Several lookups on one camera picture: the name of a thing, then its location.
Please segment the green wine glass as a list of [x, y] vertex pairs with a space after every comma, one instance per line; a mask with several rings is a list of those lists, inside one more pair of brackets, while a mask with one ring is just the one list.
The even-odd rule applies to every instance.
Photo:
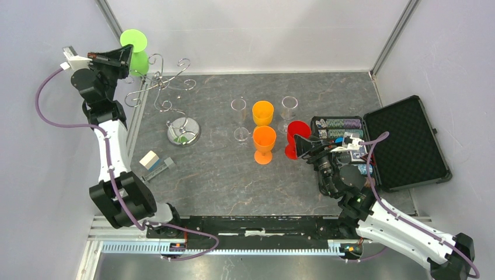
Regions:
[[148, 40], [145, 34], [137, 29], [128, 29], [120, 35], [120, 44], [133, 46], [133, 53], [130, 62], [130, 74], [134, 76], [144, 76], [149, 71], [148, 54], [145, 49]]

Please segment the red wine glass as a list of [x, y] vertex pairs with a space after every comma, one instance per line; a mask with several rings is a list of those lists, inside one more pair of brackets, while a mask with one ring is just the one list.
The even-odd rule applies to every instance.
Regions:
[[311, 136], [311, 133], [312, 132], [310, 126], [303, 121], [296, 120], [289, 123], [287, 127], [288, 145], [285, 147], [286, 157], [292, 160], [297, 159], [294, 135], [297, 134], [304, 138], [308, 138], [309, 136]]

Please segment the orange wine glass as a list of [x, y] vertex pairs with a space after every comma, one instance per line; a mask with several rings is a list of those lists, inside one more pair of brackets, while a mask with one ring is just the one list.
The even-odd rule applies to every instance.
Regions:
[[253, 143], [255, 146], [254, 159], [260, 165], [267, 165], [271, 162], [271, 153], [276, 142], [276, 132], [272, 127], [260, 126], [253, 132]]

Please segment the clear wine glass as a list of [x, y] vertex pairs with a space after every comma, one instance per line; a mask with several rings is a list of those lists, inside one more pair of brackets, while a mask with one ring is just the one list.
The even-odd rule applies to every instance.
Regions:
[[250, 132], [244, 126], [246, 119], [246, 101], [243, 98], [232, 100], [231, 109], [234, 112], [234, 119], [237, 124], [237, 128], [234, 130], [233, 135], [237, 141], [244, 142], [250, 136]]
[[295, 111], [298, 107], [298, 100], [294, 96], [285, 96], [281, 101], [281, 121], [278, 124], [278, 130], [286, 134], [288, 125], [295, 117]]

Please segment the yellow wine glass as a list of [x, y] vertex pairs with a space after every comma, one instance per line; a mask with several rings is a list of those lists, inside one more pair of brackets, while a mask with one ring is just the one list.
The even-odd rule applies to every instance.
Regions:
[[269, 101], [258, 101], [252, 107], [252, 117], [257, 127], [270, 125], [273, 114], [274, 106]]

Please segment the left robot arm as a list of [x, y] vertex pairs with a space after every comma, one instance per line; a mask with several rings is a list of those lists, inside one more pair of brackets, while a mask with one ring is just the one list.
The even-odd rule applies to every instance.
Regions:
[[[183, 221], [169, 203], [157, 206], [151, 190], [131, 171], [127, 152], [127, 124], [122, 105], [114, 100], [118, 80], [130, 74], [131, 44], [108, 52], [90, 52], [81, 57], [73, 47], [64, 47], [73, 74], [71, 84], [83, 98], [82, 110], [95, 133], [100, 150], [98, 183], [89, 195], [115, 229], [135, 225], [160, 226], [168, 237], [178, 237]], [[158, 221], [147, 218], [161, 215]]]

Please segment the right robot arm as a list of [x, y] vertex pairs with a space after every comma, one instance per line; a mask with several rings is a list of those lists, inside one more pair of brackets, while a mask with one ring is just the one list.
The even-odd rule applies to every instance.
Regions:
[[315, 136], [294, 135], [298, 158], [315, 165], [323, 180], [328, 179], [328, 193], [338, 198], [342, 209], [337, 222], [338, 233], [345, 238], [355, 235], [379, 242], [409, 257], [430, 272], [432, 279], [478, 279], [480, 272], [474, 264], [474, 241], [464, 233], [451, 235], [427, 226], [403, 213], [381, 198], [374, 183], [358, 189], [341, 175], [343, 170], [331, 162], [336, 152], [349, 151], [365, 145], [374, 151], [376, 145], [389, 136], [383, 132], [378, 138], [365, 142], [347, 136], [341, 146]]

